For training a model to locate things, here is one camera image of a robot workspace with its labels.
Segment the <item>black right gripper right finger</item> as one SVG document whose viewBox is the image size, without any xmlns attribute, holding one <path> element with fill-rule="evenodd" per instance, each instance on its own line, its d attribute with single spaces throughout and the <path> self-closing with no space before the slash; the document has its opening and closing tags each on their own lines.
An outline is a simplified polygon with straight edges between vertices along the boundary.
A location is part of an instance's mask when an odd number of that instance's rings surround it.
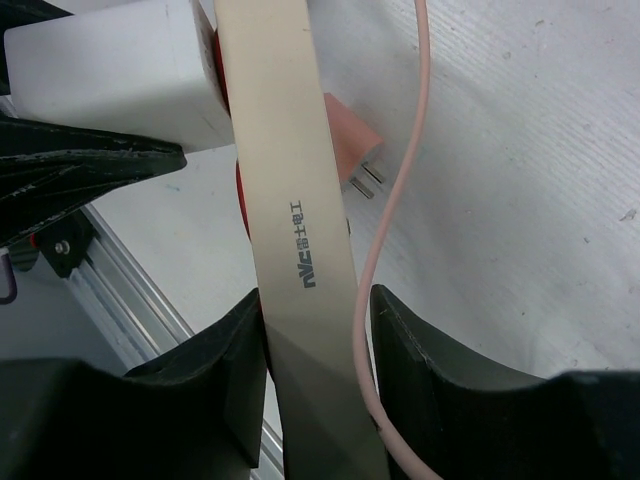
<svg viewBox="0 0 640 480">
<path fill-rule="evenodd" d="M 422 320 L 382 285 L 370 312 L 381 402 L 441 477 L 638 477 L 637 372 L 521 372 Z"/>
</svg>

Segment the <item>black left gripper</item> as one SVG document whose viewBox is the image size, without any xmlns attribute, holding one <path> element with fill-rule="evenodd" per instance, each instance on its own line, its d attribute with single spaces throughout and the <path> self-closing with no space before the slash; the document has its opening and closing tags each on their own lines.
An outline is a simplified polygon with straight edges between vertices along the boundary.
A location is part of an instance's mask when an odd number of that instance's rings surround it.
<svg viewBox="0 0 640 480">
<path fill-rule="evenodd" d="M 43 257 L 59 278 L 69 278 L 95 237 L 75 210 L 185 166 L 177 144 L 2 115 L 1 243 L 14 243 L 13 268 L 27 272 Z"/>
</svg>

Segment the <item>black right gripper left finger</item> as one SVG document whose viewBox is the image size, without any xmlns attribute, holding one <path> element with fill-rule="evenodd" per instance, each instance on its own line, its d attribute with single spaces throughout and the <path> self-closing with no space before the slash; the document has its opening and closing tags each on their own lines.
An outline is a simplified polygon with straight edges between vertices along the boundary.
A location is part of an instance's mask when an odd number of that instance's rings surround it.
<svg viewBox="0 0 640 480">
<path fill-rule="evenodd" d="M 246 479 L 266 365 L 259 296 L 122 376 L 77 359 L 1 365 L 5 479 Z"/>
</svg>

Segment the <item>beige power strip red sockets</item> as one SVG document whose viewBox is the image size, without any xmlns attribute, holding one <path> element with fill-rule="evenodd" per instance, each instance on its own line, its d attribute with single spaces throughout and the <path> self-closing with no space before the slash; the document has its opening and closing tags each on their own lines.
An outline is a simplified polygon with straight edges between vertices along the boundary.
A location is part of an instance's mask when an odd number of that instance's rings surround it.
<svg viewBox="0 0 640 480">
<path fill-rule="evenodd" d="M 351 331 L 357 280 L 303 1 L 214 5 L 289 479 L 385 479 Z"/>
</svg>

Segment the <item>white USB charger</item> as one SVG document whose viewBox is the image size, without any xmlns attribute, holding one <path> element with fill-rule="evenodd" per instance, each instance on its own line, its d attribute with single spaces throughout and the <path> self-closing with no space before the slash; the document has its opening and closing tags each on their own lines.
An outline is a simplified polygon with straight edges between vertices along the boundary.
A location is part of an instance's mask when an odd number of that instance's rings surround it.
<svg viewBox="0 0 640 480">
<path fill-rule="evenodd" d="M 186 152 L 234 135 L 197 1 L 138 1 L 15 27 L 4 35 L 19 117 L 140 135 Z"/>
</svg>

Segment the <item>pink USB charger cube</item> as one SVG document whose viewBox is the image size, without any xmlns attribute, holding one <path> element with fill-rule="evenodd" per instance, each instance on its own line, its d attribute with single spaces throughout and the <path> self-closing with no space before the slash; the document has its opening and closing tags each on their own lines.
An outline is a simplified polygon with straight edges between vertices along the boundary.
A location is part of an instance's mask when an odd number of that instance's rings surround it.
<svg viewBox="0 0 640 480">
<path fill-rule="evenodd" d="M 372 199 L 373 191 L 358 178 L 358 174 L 364 170 L 377 183 L 385 181 L 372 166 L 384 140 L 331 93 L 324 94 L 324 102 L 340 184 L 350 184 L 365 198 Z"/>
</svg>

